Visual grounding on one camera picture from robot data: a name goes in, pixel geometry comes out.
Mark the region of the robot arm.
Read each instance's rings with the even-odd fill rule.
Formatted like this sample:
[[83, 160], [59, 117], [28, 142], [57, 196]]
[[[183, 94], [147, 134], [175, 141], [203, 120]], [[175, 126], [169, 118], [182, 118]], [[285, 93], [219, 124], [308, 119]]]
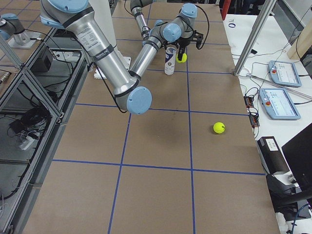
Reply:
[[95, 20], [95, 11], [87, 0], [42, 0], [41, 22], [47, 26], [65, 29], [74, 34], [77, 41], [114, 88], [114, 99], [120, 109], [141, 115], [151, 106], [152, 94], [140, 86], [142, 75], [164, 43], [177, 43], [181, 49], [189, 45], [195, 31], [197, 7], [192, 3], [182, 6], [170, 23], [160, 22], [149, 29], [142, 8], [152, 4], [150, 0], [132, 0], [130, 9], [135, 17], [144, 45], [134, 64], [126, 69], [121, 57], [109, 42]]
[[130, 1], [130, 10], [131, 10], [131, 14], [134, 16], [137, 25], [139, 27], [142, 39], [143, 39], [143, 44], [145, 45], [145, 43], [148, 42], [148, 38], [150, 35], [150, 28], [148, 27], [145, 18], [144, 18], [144, 14], [142, 12], [142, 8], [152, 4], [153, 1], [152, 0], [131, 0]]

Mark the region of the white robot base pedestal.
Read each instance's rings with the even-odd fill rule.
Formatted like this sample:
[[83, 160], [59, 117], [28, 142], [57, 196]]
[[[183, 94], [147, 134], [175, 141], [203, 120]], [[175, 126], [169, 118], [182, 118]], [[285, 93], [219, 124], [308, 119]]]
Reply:
[[108, 42], [114, 47], [114, 51], [122, 62], [123, 66], [127, 69], [130, 66], [131, 58], [124, 57], [118, 50], [115, 31], [112, 21], [112, 13], [108, 0], [90, 0], [92, 8], [95, 12], [95, 21], [104, 33]]

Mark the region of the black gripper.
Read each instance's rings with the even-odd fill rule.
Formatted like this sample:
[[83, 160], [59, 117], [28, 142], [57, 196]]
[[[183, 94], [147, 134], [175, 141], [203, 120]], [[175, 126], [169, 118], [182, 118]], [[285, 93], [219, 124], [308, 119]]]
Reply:
[[179, 49], [178, 49], [178, 56], [181, 58], [181, 55], [185, 53], [186, 47], [190, 44], [189, 39], [179, 39]]

